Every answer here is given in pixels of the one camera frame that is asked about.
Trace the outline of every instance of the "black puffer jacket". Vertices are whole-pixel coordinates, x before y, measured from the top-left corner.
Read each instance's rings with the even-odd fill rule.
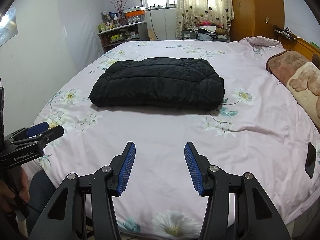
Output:
[[[95,83],[89,98],[96,106],[212,110],[223,96],[223,79],[206,60],[161,57],[114,63]]]

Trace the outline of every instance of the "headboard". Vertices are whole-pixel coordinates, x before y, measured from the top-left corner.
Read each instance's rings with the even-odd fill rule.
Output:
[[[288,39],[279,36],[278,40],[282,43],[282,46],[286,50],[295,50],[301,55],[305,56],[308,60],[312,61],[313,54],[317,54],[320,57],[320,50],[306,42],[304,39],[297,38],[297,43],[289,41]]]

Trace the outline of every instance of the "human hand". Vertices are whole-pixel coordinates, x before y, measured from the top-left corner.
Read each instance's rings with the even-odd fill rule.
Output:
[[[29,195],[29,181],[28,175],[26,171],[21,168],[21,185],[22,189],[19,192],[20,198],[22,198],[25,202],[29,202],[30,195]],[[8,203],[8,198],[13,199],[15,194],[8,188],[8,186],[0,180],[0,209],[5,213],[11,213],[12,208]]]

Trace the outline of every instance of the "bed sheet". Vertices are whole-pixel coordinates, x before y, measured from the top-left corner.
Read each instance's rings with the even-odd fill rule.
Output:
[[[137,151],[127,189],[113,198],[120,229],[153,239],[194,239],[207,197],[195,191],[184,159],[184,146],[191,141],[225,172],[253,173],[290,223],[320,196],[320,162],[312,179],[304,169],[308,143],[316,146],[320,136],[289,90],[265,69],[271,56],[284,51],[282,45],[249,41],[138,41],[107,52],[58,91],[36,118],[35,124],[62,125],[65,134],[48,144],[43,157],[25,165],[29,177],[42,168],[58,187],[71,172],[83,176],[110,164],[133,141]],[[214,111],[191,111],[98,108],[88,99],[114,62],[149,57],[207,60],[224,79],[223,103]],[[90,195],[86,201],[91,216]],[[233,222],[230,194],[228,223]]]

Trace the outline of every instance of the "jeans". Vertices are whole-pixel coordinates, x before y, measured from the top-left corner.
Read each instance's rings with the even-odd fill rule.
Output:
[[[47,174],[45,174],[44,171],[37,172],[30,183],[29,205],[42,212],[55,191],[56,188],[48,178]],[[40,216],[38,212],[31,208],[29,208],[29,211],[30,215],[26,219],[28,235],[30,235]]]

